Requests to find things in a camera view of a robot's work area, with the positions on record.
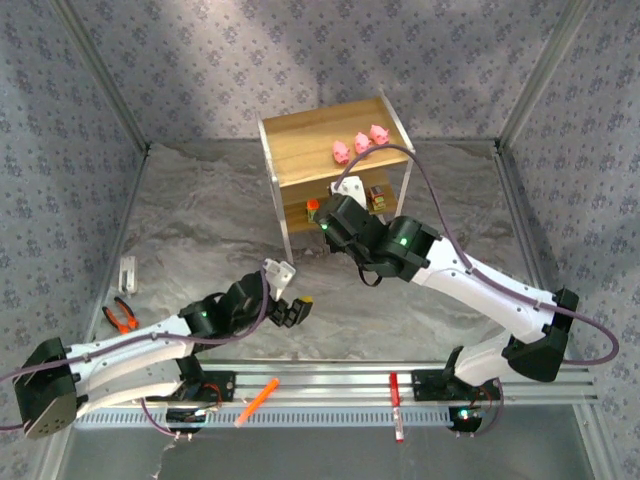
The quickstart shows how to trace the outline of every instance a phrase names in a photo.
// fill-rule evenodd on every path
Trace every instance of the red marker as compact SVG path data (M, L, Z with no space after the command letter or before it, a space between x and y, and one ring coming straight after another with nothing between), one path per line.
M396 430L396 442L404 442L404 430L402 428L402 417L400 416L400 392L398 391L398 374L389 374L389 384L391 386L391 406L393 407L393 424Z

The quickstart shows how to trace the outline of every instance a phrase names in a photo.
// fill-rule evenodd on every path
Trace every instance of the small box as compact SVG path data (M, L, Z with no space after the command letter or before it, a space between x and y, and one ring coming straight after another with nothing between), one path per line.
M379 212L386 208L384 202L384 191L378 185L374 185L367 191L369 200L371 200L371 207L374 212Z
M309 223L313 223L313 216L319 208L320 202L318 202L318 200L315 198L307 200L307 220L309 220Z

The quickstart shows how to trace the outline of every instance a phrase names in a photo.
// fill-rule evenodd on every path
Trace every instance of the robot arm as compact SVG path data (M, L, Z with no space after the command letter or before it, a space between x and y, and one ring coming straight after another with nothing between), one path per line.
M311 299L296 299L289 306L280 298L295 269L273 260L266 260L263 268L268 286L265 317L288 328L301 323L309 315ZM40 344L24 367L64 364L15 381L27 438L53 434L92 410L139 398L211 403L215 392L206 390L210 379L195 354L242 338L257 326L264 302L262 275L245 275L226 293L210 295L124 336L70 347L59 338ZM194 343L194 337L209 343Z
M438 290L469 305L505 327L506 332L475 347L452 352L446 382L477 387L516 371L542 382L555 380L568 341L571 319L518 302L487 286L465 269L451 242L406 216L383 224L349 196L334 194L314 217L332 252L347 253L363 272L397 277ZM540 303L575 311L578 297L568 290L556 294L524 285L470 258L473 269Z

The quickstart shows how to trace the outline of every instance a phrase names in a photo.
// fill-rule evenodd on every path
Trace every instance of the white small object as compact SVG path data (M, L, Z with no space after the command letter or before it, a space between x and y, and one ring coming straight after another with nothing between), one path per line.
M362 208L367 209L367 195L360 177L345 177L338 189L336 189L335 185L336 182L331 182L331 193L348 195L358 202Z
M277 302L296 274L296 269L285 261L276 262L267 258L264 261L264 270L267 274L267 282L271 286L271 298Z
M138 291L138 261L136 257L122 257L120 259L120 275L118 277L118 291L123 295L133 295Z

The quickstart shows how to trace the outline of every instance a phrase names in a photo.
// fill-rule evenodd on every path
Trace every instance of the orange marker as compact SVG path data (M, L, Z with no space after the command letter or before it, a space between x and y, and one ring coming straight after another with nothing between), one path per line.
M251 415L255 413L255 411L260 408L260 405L264 403L264 401L273 393L273 391L280 385L280 380L277 378L272 379L269 384L264 387L264 390L260 392L260 394L249 404L249 406L242 412L242 414L236 419L233 424L236 427L241 426L244 422L247 421Z

